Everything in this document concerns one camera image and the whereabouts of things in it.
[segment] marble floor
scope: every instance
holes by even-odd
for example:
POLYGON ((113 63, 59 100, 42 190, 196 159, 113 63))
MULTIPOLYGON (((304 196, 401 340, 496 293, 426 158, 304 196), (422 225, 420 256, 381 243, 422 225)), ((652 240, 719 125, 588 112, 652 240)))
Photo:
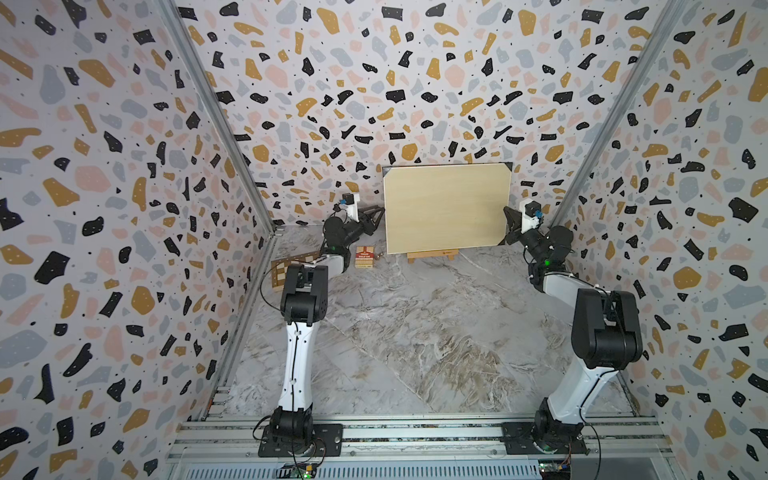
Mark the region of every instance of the marble floor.
MULTIPOLYGON (((287 227, 273 259, 319 248, 321 227, 287 227)), ((385 226, 360 245, 386 252, 385 226)), ((573 352, 570 320, 527 279, 519 245, 447 258, 384 255, 329 281, 313 360, 315 413, 533 413, 562 379, 573 352)), ((280 293, 265 281, 275 305, 280 293)), ((237 367, 225 415, 266 415, 282 388, 286 338, 264 305, 237 367)), ((630 412, 615 380, 591 412, 630 412)))

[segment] mounting plate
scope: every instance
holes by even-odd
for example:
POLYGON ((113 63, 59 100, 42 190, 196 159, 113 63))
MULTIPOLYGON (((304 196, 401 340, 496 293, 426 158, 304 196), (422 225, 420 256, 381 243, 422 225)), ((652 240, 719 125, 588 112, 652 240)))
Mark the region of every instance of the mounting plate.
MULTIPOLYGON (((320 459, 323 457, 323 443, 325 443, 326 457, 338 457, 341 456, 341 442, 344 440, 344 425, 341 423, 316 423, 312 430, 312 437, 314 439, 320 439, 318 442, 319 451, 314 452, 310 447, 308 452, 312 452, 313 456, 320 459)), ((264 429, 261 445, 259 445, 259 457, 261 458, 286 458, 292 456, 290 443, 288 442, 274 442, 271 439, 270 427, 267 426, 264 429)), ((302 453, 295 452, 296 459, 302 453)))
MULTIPOLYGON (((502 423, 502 442, 507 450, 507 455, 540 455, 542 450, 537 448, 531 439, 531 422, 504 422, 502 423)), ((567 454, 568 443, 549 443, 547 447, 551 453, 567 454)), ((589 449, 584 440, 576 439, 571 442, 571 453, 588 454, 589 449)))

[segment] wooden chessboard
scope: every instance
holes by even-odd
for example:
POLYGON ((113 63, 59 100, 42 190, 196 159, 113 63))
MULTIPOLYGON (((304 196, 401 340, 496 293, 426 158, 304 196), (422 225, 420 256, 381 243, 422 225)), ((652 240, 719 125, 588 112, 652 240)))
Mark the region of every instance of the wooden chessboard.
POLYGON ((279 292, 283 290, 283 285, 286 282, 286 270, 288 266, 293 262, 311 262, 316 260, 320 256, 319 251, 301 253, 300 255, 293 255, 292 257, 280 258, 278 260, 272 260, 272 290, 279 292))

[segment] terrazzo pattern wall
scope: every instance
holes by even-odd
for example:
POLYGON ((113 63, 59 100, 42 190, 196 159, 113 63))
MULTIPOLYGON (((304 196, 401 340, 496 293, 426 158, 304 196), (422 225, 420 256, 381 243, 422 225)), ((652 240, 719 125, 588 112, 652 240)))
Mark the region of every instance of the terrazzo pattern wall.
POLYGON ((511 161, 554 212, 664 2, 177 4, 274 220, 306 224, 381 204, 382 165, 511 161))
POLYGON ((160 478, 260 227, 150 3, 0 15, 0 477, 160 478))
POLYGON ((572 209, 582 278, 638 298, 628 370, 688 478, 768 478, 768 3, 691 2, 572 209))

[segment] light wood panel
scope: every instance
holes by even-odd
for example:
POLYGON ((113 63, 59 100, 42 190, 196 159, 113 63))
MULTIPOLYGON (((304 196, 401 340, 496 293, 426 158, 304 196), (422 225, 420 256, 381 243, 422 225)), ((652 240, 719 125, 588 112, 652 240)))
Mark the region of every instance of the light wood panel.
POLYGON ((387 253, 498 245, 506 233, 510 182, 505 164, 389 169, 387 253))

